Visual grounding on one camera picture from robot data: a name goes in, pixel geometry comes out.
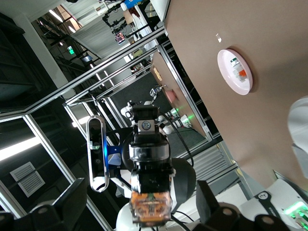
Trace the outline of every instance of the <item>screw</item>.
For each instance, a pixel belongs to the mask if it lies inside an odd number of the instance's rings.
[[[226,216],[231,216],[232,215],[232,211],[228,208],[224,208],[222,210],[223,214],[226,215]]]
[[[47,210],[48,210],[48,209],[47,209],[46,207],[43,207],[43,208],[39,209],[38,213],[39,213],[39,214],[43,214],[43,213],[46,213]]]
[[[268,224],[268,225],[272,225],[274,224],[274,220],[268,216],[264,216],[262,217],[262,221],[265,223],[265,224]]]

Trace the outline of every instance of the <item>green exit sign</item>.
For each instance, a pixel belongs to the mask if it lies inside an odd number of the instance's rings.
[[[69,46],[67,49],[68,49],[68,51],[69,51],[70,54],[75,54],[75,52],[74,52],[72,46]]]

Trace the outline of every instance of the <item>white vent grille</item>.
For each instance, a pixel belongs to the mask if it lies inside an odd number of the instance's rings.
[[[36,190],[45,184],[45,181],[42,179],[39,173],[35,171],[35,168],[31,162],[20,166],[19,168],[10,172],[10,174],[15,181],[20,181],[18,185],[27,197],[31,196]]]

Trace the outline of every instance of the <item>blue container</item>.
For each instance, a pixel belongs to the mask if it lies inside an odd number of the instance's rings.
[[[137,5],[138,2],[141,2],[142,0],[125,0],[124,3],[127,7],[127,9],[130,9]]]

